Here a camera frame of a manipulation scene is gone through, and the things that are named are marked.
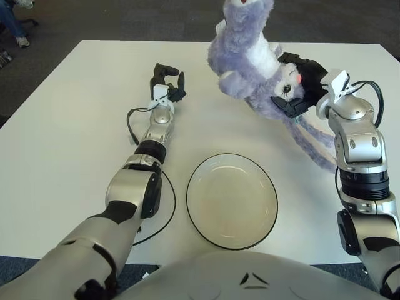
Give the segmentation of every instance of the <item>person's leg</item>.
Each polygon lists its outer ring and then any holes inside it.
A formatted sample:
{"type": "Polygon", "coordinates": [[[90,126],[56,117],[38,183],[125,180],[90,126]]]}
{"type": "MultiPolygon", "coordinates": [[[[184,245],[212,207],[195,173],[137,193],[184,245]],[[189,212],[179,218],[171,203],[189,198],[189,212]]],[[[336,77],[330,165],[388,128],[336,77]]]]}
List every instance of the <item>person's leg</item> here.
{"type": "Polygon", "coordinates": [[[23,38],[26,33],[15,18],[13,6],[6,0],[0,0],[0,21],[11,31],[11,34],[16,38],[23,38]]]}

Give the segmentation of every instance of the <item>gray carpet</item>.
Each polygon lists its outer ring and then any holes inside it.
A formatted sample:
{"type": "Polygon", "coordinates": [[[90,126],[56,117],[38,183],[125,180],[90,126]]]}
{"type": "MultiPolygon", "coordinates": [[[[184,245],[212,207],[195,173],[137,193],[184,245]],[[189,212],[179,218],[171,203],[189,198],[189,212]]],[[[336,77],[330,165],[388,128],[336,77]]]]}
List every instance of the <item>gray carpet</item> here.
{"type": "MultiPolygon", "coordinates": [[[[11,115],[82,39],[210,41],[222,18],[223,0],[37,0],[32,10],[16,8],[31,47],[17,48],[13,37],[0,34],[0,47],[15,60],[0,70],[0,114],[11,115]]],[[[398,0],[276,0],[265,35],[270,41],[382,44],[400,56],[398,0]]],[[[0,285],[36,261],[0,257],[0,285]]],[[[319,266],[372,288],[360,264],[319,266]]],[[[154,266],[127,266],[126,288],[154,266]]]]}

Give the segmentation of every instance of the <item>stuffed animal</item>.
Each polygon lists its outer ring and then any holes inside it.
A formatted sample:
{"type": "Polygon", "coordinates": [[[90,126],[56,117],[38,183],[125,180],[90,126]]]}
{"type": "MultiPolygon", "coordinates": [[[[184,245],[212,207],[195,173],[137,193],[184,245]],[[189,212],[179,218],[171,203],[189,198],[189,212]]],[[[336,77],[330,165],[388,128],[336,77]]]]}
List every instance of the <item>stuffed animal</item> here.
{"type": "Polygon", "coordinates": [[[280,63],[281,47],[269,44],[264,37],[263,29],[273,5],[273,0],[225,0],[225,20],[217,27],[217,36],[209,48],[208,63],[219,76],[222,92],[245,99],[265,118],[282,120],[310,158],[334,172],[333,157],[320,151],[299,127],[328,148],[333,146],[333,137],[316,129],[302,116],[290,119],[271,99],[279,96],[290,101],[304,96],[296,65],[280,63]]]}

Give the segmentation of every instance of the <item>black cable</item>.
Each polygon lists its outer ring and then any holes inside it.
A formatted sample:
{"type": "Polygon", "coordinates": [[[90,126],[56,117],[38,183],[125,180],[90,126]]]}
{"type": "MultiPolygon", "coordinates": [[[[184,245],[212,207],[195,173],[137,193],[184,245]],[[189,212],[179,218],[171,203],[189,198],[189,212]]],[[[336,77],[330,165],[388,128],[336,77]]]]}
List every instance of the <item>black cable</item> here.
{"type": "Polygon", "coordinates": [[[342,88],[342,92],[344,92],[344,90],[347,88],[348,84],[350,83],[350,74],[347,74],[347,79],[344,82],[343,88],[342,88]]]}
{"type": "Polygon", "coordinates": [[[172,210],[171,217],[169,218],[168,222],[167,222],[159,231],[157,231],[157,232],[155,232],[154,234],[150,235],[150,236],[147,237],[146,239],[143,239],[142,241],[135,242],[135,243],[132,245],[132,247],[137,246],[137,245],[140,245],[140,244],[142,244],[142,243],[144,243],[144,242],[147,242],[148,240],[152,239],[154,236],[156,236],[156,235],[158,235],[159,233],[161,233],[164,229],[166,229],[166,227],[169,225],[169,223],[172,221],[172,219],[173,219],[173,217],[174,217],[174,215],[175,215],[175,210],[176,210],[176,195],[175,195],[175,189],[174,189],[174,186],[173,186],[171,180],[168,178],[167,174],[165,174],[164,171],[163,171],[162,173],[164,174],[164,176],[165,176],[166,179],[168,180],[169,185],[171,186],[171,189],[172,189],[172,193],[174,194],[174,209],[172,210]]]}
{"type": "Polygon", "coordinates": [[[336,167],[336,172],[335,172],[335,185],[336,185],[337,195],[339,196],[339,199],[340,199],[340,190],[339,190],[339,185],[338,185],[338,173],[339,173],[339,166],[336,167]]]}
{"type": "MultiPolygon", "coordinates": [[[[383,93],[381,88],[379,87],[379,85],[375,82],[375,81],[367,81],[367,80],[362,80],[362,81],[357,81],[355,83],[353,83],[353,86],[357,86],[358,84],[362,84],[360,87],[358,87],[357,89],[355,89],[354,91],[348,93],[347,95],[352,95],[355,92],[359,91],[360,89],[362,89],[365,85],[369,84],[374,90],[375,93],[377,95],[377,98],[379,100],[379,111],[376,117],[376,121],[375,121],[375,127],[378,128],[381,123],[382,123],[382,119],[383,119],[383,112],[384,112],[384,98],[383,98],[383,93]]],[[[335,172],[335,185],[336,185],[336,191],[337,191],[337,195],[339,195],[340,198],[340,191],[339,191],[339,186],[338,186],[338,173],[339,173],[339,166],[336,167],[336,172],[335,172]]]]}
{"type": "Polygon", "coordinates": [[[131,136],[132,136],[132,138],[133,138],[133,141],[134,141],[134,143],[135,143],[136,145],[139,145],[139,140],[138,140],[138,138],[136,137],[136,135],[133,133],[133,130],[132,130],[132,127],[131,127],[131,123],[129,122],[130,119],[131,119],[131,116],[133,115],[133,113],[134,113],[135,111],[139,111],[140,113],[146,113],[146,112],[152,111],[153,109],[155,109],[155,108],[158,107],[159,105],[160,105],[160,104],[157,104],[156,106],[154,106],[154,107],[151,108],[151,109],[147,109],[147,108],[145,108],[145,107],[134,108],[134,109],[131,109],[131,110],[128,112],[128,114],[126,115],[126,124],[127,124],[127,128],[128,128],[129,133],[131,134],[131,136]]]}

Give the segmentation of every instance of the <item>sneaker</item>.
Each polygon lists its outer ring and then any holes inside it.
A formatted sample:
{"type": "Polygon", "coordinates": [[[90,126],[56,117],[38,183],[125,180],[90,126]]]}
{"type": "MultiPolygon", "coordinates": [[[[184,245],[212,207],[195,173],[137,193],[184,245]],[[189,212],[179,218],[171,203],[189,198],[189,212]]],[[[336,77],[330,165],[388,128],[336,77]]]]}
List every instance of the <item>sneaker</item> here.
{"type": "Polygon", "coordinates": [[[20,48],[27,48],[30,45],[26,37],[17,37],[17,44],[20,48]]]}
{"type": "Polygon", "coordinates": [[[31,9],[35,5],[34,0],[14,0],[14,2],[18,5],[21,6],[22,8],[28,8],[31,9]]]}

